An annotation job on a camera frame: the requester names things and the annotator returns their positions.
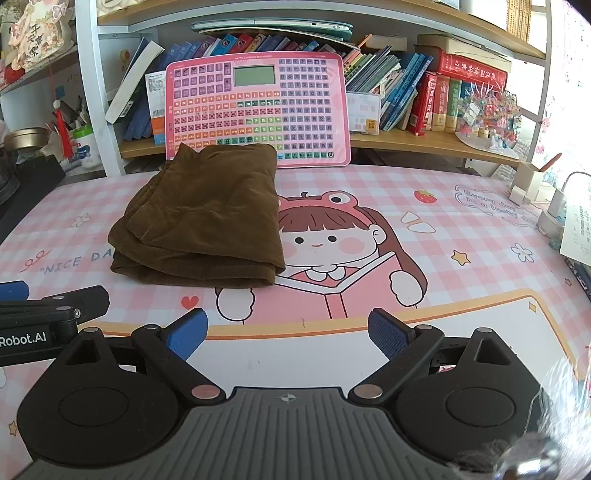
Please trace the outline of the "brown cloth garment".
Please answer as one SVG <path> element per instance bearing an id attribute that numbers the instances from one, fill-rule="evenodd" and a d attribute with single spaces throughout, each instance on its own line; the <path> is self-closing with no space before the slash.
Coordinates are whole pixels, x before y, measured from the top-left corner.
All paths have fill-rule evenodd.
<path id="1" fill-rule="evenodd" d="M 286 269 L 276 166 L 269 144 L 180 145 L 112 226 L 112 271 L 157 285 L 273 285 Z"/>

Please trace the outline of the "pink checked table mat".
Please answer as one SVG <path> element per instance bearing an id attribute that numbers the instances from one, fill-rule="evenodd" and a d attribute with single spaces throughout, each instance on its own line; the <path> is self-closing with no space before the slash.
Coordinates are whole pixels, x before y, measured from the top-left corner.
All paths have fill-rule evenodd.
<path id="1" fill-rule="evenodd" d="M 382 308 L 450 336 L 494 329 L 537 379 L 561 358 L 579 368 L 590 347 L 590 303 L 537 230 L 489 178 L 391 167 L 280 170 L 287 267 L 272 287 L 148 285 L 111 270 L 107 236 L 148 174 L 60 187 L 1 246 L 1 278 L 32 298 L 102 285 L 101 329 L 166 325 L 194 308 L 205 328 L 184 341 L 192 366 L 236 386 L 352 388 L 384 364 L 370 343 Z"/>

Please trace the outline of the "brass bowl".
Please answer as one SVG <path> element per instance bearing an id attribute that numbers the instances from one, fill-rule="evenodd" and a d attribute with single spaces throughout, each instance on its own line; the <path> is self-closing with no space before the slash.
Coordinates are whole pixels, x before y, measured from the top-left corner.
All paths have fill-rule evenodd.
<path id="1" fill-rule="evenodd" d="M 49 136 L 48 130 L 43 127 L 19 129 L 5 136 L 4 147 L 7 151 L 38 150 L 48 144 Z"/>

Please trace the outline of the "white green-lid jar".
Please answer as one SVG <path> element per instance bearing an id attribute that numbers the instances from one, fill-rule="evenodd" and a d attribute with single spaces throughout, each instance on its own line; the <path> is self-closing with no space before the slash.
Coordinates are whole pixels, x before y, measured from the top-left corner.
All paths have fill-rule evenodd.
<path id="1" fill-rule="evenodd" d="M 101 165 L 100 154 L 92 127 L 87 124 L 72 132 L 76 153 L 84 169 L 93 169 Z"/>

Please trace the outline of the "white charger plug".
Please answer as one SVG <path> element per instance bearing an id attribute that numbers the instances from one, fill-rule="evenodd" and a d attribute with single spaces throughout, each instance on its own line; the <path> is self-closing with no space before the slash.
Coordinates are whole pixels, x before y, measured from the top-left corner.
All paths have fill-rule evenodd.
<path id="1" fill-rule="evenodd" d="M 565 192 L 568 182 L 576 175 L 590 177 L 590 174 L 584 171 L 574 171 L 570 173 L 561 188 L 554 191 L 550 205 L 546 210 L 540 213 L 537 221 L 538 231 L 551 240 L 561 239 L 564 232 L 564 224 L 558 220 L 559 213 L 566 204 Z"/>

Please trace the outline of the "colourful candy bouquet ornament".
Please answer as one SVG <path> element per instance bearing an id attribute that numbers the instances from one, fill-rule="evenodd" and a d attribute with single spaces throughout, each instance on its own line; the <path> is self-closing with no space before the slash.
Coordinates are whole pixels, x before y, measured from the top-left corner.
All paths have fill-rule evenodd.
<path id="1" fill-rule="evenodd" d="M 521 121 L 517 96 L 509 91 L 471 84 L 460 96 L 456 131 L 464 137 L 487 138 L 493 148 L 513 148 Z"/>

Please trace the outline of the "orange white small box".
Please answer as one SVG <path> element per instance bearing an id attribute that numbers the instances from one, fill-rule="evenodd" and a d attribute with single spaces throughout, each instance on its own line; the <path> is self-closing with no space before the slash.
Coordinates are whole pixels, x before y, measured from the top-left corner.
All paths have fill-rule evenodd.
<path id="1" fill-rule="evenodd" d="M 164 70 L 146 75 L 149 127 L 155 145 L 165 143 L 165 94 L 166 73 Z"/>

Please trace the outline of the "lucky cat figurine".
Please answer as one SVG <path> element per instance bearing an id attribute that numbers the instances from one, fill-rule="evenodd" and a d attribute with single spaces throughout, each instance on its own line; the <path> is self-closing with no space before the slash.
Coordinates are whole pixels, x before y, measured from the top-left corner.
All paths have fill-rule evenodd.
<path id="1" fill-rule="evenodd" d="M 70 21 L 74 9 L 68 0 L 28 1 L 10 30 L 8 54 L 13 71 L 29 70 L 74 45 Z"/>

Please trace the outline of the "pink keyboard learning toy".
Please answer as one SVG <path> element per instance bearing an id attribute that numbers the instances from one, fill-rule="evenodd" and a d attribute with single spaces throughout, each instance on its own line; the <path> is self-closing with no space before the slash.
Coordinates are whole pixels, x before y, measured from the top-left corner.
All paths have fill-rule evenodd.
<path id="1" fill-rule="evenodd" d="M 165 94 L 166 159 L 180 145 L 269 144 L 280 168 L 351 161 L 339 54 L 263 51 L 173 62 Z"/>

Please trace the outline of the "white leaning book lower shelf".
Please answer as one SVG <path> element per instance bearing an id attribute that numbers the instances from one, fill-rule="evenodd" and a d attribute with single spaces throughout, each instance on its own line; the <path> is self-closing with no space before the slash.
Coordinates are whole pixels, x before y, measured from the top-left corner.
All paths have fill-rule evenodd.
<path id="1" fill-rule="evenodd" d="M 146 38 L 141 39 L 130 66 L 105 113 L 107 123 L 115 124 L 126 117 L 135 102 L 140 81 L 152 62 L 163 51 L 164 49 L 156 42 Z"/>

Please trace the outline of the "red thick dictionary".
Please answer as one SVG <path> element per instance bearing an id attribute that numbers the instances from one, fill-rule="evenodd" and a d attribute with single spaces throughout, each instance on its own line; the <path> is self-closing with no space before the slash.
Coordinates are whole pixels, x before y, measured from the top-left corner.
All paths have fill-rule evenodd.
<path id="1" fill-rule="evenodd" d="M 455 54 L 440 52 L 435 71 L 462 81 L 490 86 L 495 90 L 504 91 L 508 73 L 477 60 Z"/>

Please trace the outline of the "white wooden bookshelf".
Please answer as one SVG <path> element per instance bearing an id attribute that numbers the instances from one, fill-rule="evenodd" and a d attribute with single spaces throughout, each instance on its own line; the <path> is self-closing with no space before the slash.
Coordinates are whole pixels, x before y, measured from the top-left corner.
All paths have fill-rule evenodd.
<path id="1" fill-rule="evenodd" d="M 507 1 L 501 28 L 439 1 L 93 1 L 75 5 L 79 64 L 105 172 L 180 146 L 263 143 L 280 167 L 344 166 L 358 148 L 510 166 L 508 62 L 551 56 L 520 33 L 536 7 Z"/>

